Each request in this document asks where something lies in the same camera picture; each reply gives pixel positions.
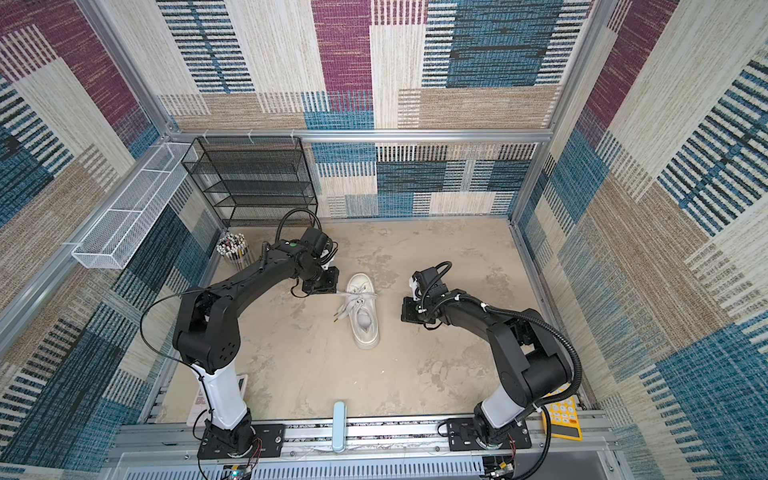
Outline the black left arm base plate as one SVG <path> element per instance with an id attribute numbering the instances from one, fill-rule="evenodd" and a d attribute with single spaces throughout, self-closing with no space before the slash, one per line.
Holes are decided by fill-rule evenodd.
<path id="1" fill-rule="evenodd" d="M 285 428 L 285 424 L 242 424 L 234 430 L 224 430 L 206 422 L 197 458 L 277 458 L 282 452 Z"/>

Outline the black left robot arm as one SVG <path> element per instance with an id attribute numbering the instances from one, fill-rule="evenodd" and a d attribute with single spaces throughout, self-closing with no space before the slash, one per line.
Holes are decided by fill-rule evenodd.
<path id="1" fill-rule="evenodd" d="M 240 457 L 255 444 L 250 408 L 240 394 L 235 360 L 242 336 L 240 317 L 273 287 L 289 279 L 333 289 L 338 270 L 328 262 L 334 243 L 322 228 L 299 239 L 277 238 L 259 259 L 228 279 L 182 295 L 172 345 L 194 372 L 209 407 L 205 433 Z"/>

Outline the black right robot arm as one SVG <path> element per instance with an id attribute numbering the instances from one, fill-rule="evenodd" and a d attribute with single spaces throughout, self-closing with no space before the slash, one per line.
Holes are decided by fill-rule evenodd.
<path id="1" fill-rule="evenodd" d="M 502 309 L 448 289 L 443 276 L 450 267 L 445 261 L 414 272 L 401 320 L 428 330 L 461 328 L 490 345 L 500 386 L 475 407 L 473 428 L 479 446 L 495 448 L 534 410 L 576 393 L 583 367 L 570 340 L 538 311 Z"/>

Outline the white canvas sneaker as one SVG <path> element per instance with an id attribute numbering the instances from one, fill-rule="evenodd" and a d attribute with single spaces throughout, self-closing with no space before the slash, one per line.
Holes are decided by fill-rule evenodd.
<path id="1" fill-rule="evenodd" d="M 350 319 L 355 343 L 360 349 L 370 350 L 379 343 L 379 323 L 376 292 L 371 278 L 364 273 L 351 277 L 346 289 L 344 313 Z"/>

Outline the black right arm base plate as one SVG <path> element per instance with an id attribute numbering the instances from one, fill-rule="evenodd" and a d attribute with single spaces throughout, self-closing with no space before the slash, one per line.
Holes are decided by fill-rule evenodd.
<path id="1" fill-rule="evenodd" d="M 480 417 L 453 417 L 441 421 L 437 432 L 448 439 L 451 451 L 530 449 L 532 441 L 525 421 L 495 428 Z"/>

